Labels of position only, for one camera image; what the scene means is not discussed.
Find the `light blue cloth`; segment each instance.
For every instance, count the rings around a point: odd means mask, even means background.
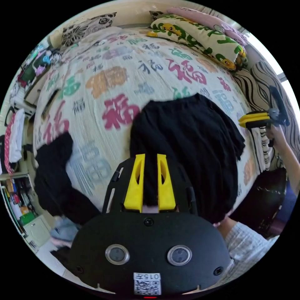
[[[50,231],[50,235],[58,240],[72,242],[80,227],[68,218],[58,219],[55,221],[54,229]]]

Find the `hand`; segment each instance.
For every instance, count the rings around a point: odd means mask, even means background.
[[[274,147],[279,153],[283,153],[288,147],[288,143],[285,139],[281,125],[275,127],[273,124],[270,129],[266,129],[267,137],[272,140],[274,139]]]

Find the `pink pillow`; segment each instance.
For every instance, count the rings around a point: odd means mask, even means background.
[[[189,19],[193,22],[199,23],[203,26],[209,27],[211,30],[219,31],[228,37],[234,39],[241,46],[246,46],[248,44],[247,38],[243,36],[236,29],[232,28],[226,22],[221,19],[208,15],[203,12],[199,12],[194,9],[186,8],[186,7],[171,7],[167,9],[167,12],[174,15],[179,15],[186,19]]]

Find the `window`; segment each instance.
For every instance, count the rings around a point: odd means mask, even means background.
[[[276,75],[283,73],[282,68],[273,57],[273,55],[269,52],[269,50],[252,34],[246,34],[248,42],[257,49],[261,53],[261,55],[266,59],[266,61],[270,64],[273,70],[276,72]]]
[[[293,89],[290,85],[290,83],[288,82],[285,74],[283,73],[282,68],[280,67],[280,65],[278,64],[278,62],[276,61],[276,59],[273,57],[273,55],[268,51],[268,49],[250,32],[245,34],[247,36],[247,39],[249,41],[249,43],[256,48],[256,50],[258,52],[260,52],[260,54],[265,58],[265,60],[270,64],[270,66],[273,68],[273,70],[275,71],[276,75],[278,76],[278,78],[280,79],[282,86],[285,90],[285,92],[287,93],[287,96],[289,97],[293,110],[295,112],[295,116],[296,116],[296,120],[298,122],[298,125],[300,127],[300,110],[299,110],[299,106],[296,100],[296,96],[293,92]]]
[[[293,110],[294,110],[294,113],[296,116],[296,120],[297,120],[298,126],[300,128],[300,109],[299,109],[299,106],[297,103],[296,96],[295,96],[293,89],[292,89],[290,83],[288,82],[288,80],[282,82],[282,85],[283,85],[283,88],[285,89],[285,92],[287,93],[288,98],[291,101],[291,105],[293,107]]]

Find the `qr code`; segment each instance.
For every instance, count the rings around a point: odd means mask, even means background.
[[[135,280],[134,293],[136,295],[161,295],[160,280]]]

